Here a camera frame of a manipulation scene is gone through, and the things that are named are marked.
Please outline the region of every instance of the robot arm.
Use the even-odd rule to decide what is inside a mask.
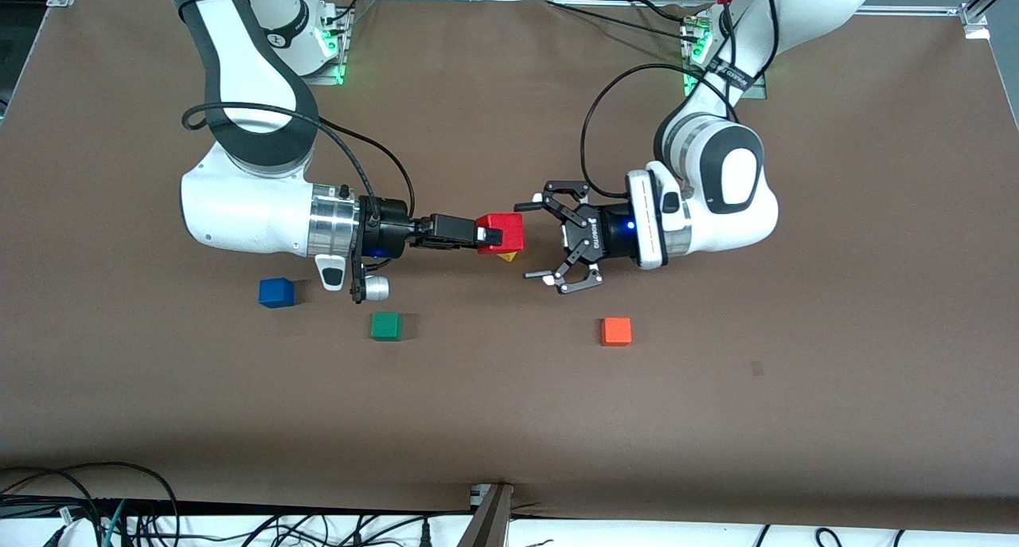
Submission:
[[[734,0],[732,37],[714,44],[703,81],[729,93],[735,105],[774,54],[840,28],[864,0]],[[629,257],[643,270],[667,264],[669,257],[696,251],[739,249],[771,234],[779,203],[764,174],[764,149],[748,126],[725,118],[726,104],[711,88],[698,84],[688,100],[669,114],[655,135],[654,162],[627,173],[628,202],[590,206],[589,186],[549,181],[546,190],[517,210],[546,209],[564,224],[568,257],[554,271],[531,272],[559,293],[603,282],[598,261]],[[569,210],[556,195],[579,206]],[[588,275],[567,282],[576,264]]]
[[[322,10],[313,11],[314,3],[173,2],[205,67],[207,104],[271,105],[311,120],[255,108],[205,111],[216,144],[180,181],[181,214],[197,241],[242,253],[315,257],[323,286],[341,290],[350,281],[356,303],[384,300],[389,294],[387,279],[368,274],[372,268],[364,257],[397,258],[408,243],[436,250],[502,244],[502,228],[480,228],[469,218],[443,214],[411,218],[399,200],[357,198],[346,184],[334,187],[304,179],[318,108],[293,67],[294,60],[319,62],[315,54],[302,54],[309,49],[301,49],[302,42],[316,44],[303,40],[308,36],[302,28],[329,22],[318,18]],[[261,4],[262,16],[256,16],[254,4]],[[298,16],[289,24],[292,31],[274,28],[292,13]],[[316,20],[307,18],[311,14]],[[270,44],[273,36],[278,43]],[[291,55],[284,62],[277,53]],[[369,212],[378,216],[369,217]]]

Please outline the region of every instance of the green cable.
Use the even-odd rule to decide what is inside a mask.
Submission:
[[[106,535],[103,536],[103,547],[110,547],[113,544],[113,530],[117,527],[117,519],[120,518],[120,511],[123,510],[124,503],[127,503],[127,500],[121,499],[120,504],[117,505],[116,510],[113,511],[113,518],[110,519],[110,527],[106,530]]]

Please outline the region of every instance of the blue block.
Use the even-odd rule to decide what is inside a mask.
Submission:
[[[288,279],[263,279],[258,283],[258,304],[266,309],[292,307],[293,282]]]

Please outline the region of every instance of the orange block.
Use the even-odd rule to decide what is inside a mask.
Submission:
[[[630,319],[626,316],[609,316],[601,321],[602,346],[629,346],[634,340],[630,329]]]

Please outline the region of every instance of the table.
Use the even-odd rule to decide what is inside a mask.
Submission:
[[[677,53],[536,0],[386,0],[346,84],[315,93],[400,156],[420,212],[477,217],[579,177],[593,96]],[[521,279],[561,258],[539,214],[513,264],[411,251],[374,307],[321,290],[309,260],[194,242],[178,180],[211,135],[177,122],[202,78],[166,2],[48,14],[0,129],[0,464],[131,460],[189,500],[459,508],[504,480],[549,515],[1019,529],[1019,134],[958,20],[856,16],[781,55],[768,100],[738,107],[774,234],[655,272],[608,263],[570,297]],[[606,98],[602,184],[651,159],[680,94],[647,71]],[[324,141],[308,176],[356,180]],[[259,307],[277,275],[302,305]],[[409,339],[371,341],[375,309],[404,312]],[[603,316],[631,316],[634,344],[599,347]]]

